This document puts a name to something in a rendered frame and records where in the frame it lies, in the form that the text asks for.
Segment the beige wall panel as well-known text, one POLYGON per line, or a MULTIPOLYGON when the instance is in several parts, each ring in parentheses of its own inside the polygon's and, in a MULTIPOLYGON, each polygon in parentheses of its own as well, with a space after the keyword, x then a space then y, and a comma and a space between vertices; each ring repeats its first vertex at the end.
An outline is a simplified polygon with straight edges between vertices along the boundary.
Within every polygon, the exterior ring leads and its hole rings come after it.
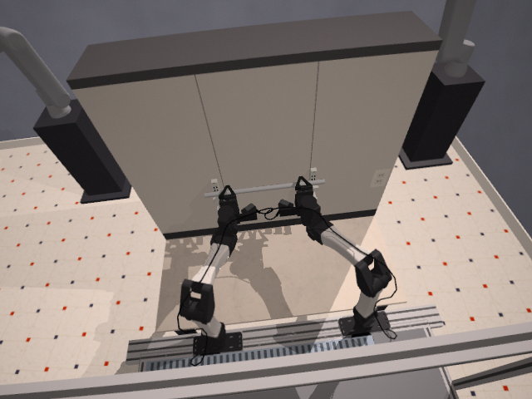
POLYGON ((374 216, 442 39, 413 11, 88 45, 66 79, 165 239, 214 234, 204 193, 325 179, 374 216))

